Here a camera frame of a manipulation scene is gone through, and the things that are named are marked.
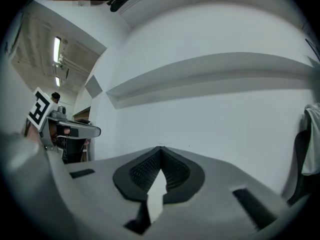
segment white cloth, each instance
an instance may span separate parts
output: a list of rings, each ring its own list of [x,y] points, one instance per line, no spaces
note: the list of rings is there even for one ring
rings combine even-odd
[[[311,117],[311,138],[301,173],[308,176],[320,173],[320,103],[304,109]]]

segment person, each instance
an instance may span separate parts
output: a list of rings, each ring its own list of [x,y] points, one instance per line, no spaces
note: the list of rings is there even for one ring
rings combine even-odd
[[[60,100],[60,94],[57,93],[57,92],[54,92],[51,94],[51,100],[53,100],[54,103],[57,103],[59,102]]]

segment white fabric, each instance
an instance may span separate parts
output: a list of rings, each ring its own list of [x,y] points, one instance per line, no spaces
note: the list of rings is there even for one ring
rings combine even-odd
[[[308,176],[320,173],[320,103],[305,109],[311,117],[311,138],[301,173]]]

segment fluorescent light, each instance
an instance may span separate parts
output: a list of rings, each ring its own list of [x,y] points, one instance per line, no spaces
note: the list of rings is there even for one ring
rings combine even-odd
[[[58,63],[59,61],[59,49],[60,49],[61,38],[56,37],[54,39],[54,50],[53,50],[53,60]]]
[[[55,83],[57,86],[60,86],[60,79],[58,77],[55,77]]]

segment ceiling light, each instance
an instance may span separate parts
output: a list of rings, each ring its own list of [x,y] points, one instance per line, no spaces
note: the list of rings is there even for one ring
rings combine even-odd
[[[58,77],[55,78],[55,83],[57,86],[60,86],[60,79]]]
[[[54,39],[54,50],[53,50],[53,60],[58,63],[59,61],[59,49],[60,49],[61,38],[56,37]]]

